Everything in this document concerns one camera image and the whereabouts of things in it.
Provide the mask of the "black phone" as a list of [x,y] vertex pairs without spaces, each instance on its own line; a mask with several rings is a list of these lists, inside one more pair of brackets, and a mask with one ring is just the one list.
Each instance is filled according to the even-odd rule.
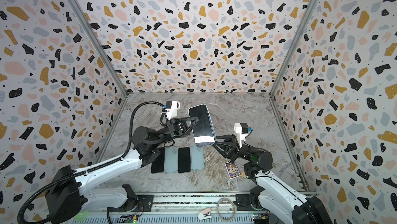
[[188,113],[190,117],[198,118],[192,128],[196,146],[204,147],[215,144],[216,134],[207,106],[201,104],[191,107]]

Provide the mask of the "small phone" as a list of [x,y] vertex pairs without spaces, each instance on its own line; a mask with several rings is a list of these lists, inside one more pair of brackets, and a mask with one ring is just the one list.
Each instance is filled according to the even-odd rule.
[[178,149],[178,173],[187,173],[191,171],[190,148],[182,147]]

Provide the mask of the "pale green phone case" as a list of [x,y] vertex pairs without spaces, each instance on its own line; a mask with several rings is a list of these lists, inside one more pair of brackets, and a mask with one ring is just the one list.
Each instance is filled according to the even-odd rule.
[[205,168],[204,149],[193,145],[190,147],[191,170],[199,171]]
[[176,173],[178,171],[178,147],[165,149],[164,172]]

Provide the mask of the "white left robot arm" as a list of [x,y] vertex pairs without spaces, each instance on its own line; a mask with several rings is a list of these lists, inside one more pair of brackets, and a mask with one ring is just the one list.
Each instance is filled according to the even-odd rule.
[[151,164],[160,155],[158,146],[188,136],[198,122],[198,117],[174,118],[158,131],[140,126],[129,139],[128,152],[82,169],[73,170],[70,166],[59,169],[45,192],[50,222],[60,224],[76,216],[88,205],[90,190],[120,174]]

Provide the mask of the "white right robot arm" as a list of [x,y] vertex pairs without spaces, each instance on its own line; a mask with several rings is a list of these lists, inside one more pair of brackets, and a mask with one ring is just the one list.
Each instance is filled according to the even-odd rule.
[[264,208],[285,224],[332,223],[324,204],[318,197],[301,194],[274,173],[272,154],[262,148],[238,144],[235,135],[218,136],[213,148],[222,157],[234,162],[244,159],[246,178],[256,183],[250,190],[251,204]]

